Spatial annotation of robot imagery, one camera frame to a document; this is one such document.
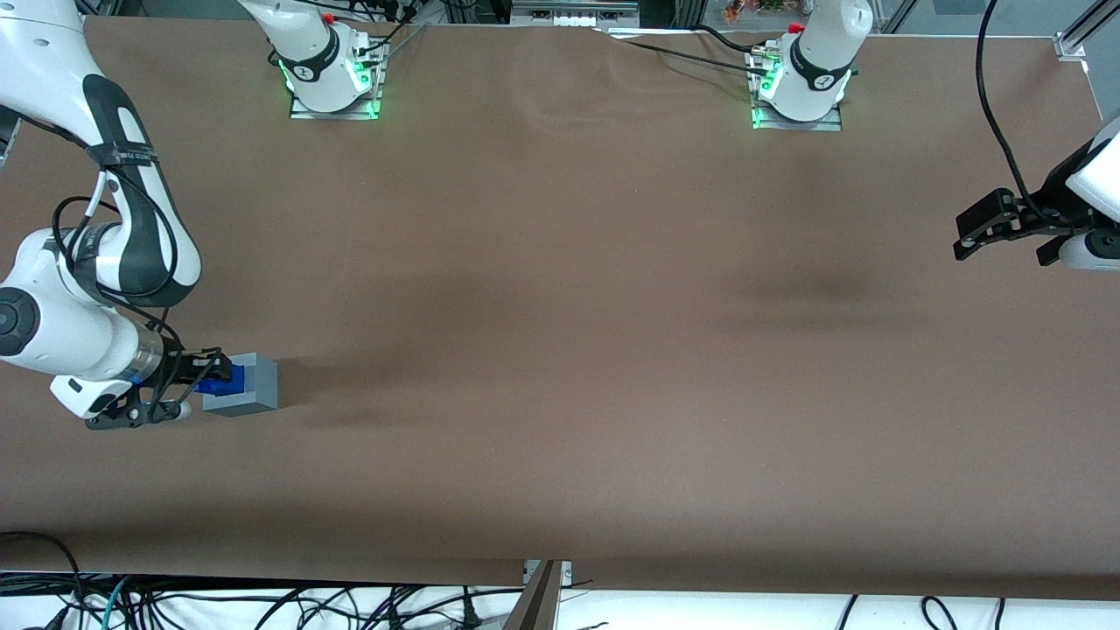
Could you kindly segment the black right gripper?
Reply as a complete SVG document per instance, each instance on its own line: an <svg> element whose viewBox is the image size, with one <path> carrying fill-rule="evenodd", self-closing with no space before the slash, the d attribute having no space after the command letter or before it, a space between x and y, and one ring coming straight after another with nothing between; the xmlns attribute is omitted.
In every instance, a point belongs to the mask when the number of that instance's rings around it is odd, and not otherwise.
<svg viewBox="0 0 1120 630"><path fill-rule="evenodd" d="M140 348L131 359L131 404L187 404L193 391L236 391L237 372L228 376L208 376L184 389L177 397L168 393L176 385L192 383L194 368L228 368L233 363L223 348L200 348L197 351L181 346L166 346L156 354L152 348Z"/></svg>

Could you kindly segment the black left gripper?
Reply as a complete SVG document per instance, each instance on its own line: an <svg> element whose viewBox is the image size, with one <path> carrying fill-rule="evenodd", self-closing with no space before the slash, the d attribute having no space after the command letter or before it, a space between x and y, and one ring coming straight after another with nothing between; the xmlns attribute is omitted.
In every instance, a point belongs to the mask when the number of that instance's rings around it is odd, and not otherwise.
<svg viewBox="0 0 1120 630"><path fill-rule="evenodd" d="M1032 194L1026 192L1026 180L1019 168L1012 167L1021 201L1011 189L997 188L960 212L955 217L955 261L964 262L980 248L1004 241L1034 235L1083 235L1091 231L1096 223L1095 212L1067 185L1068 177L1088 163L1088 156L1089 145L1084 143L1060 161L1040 184L1040 189Z"/></svg>

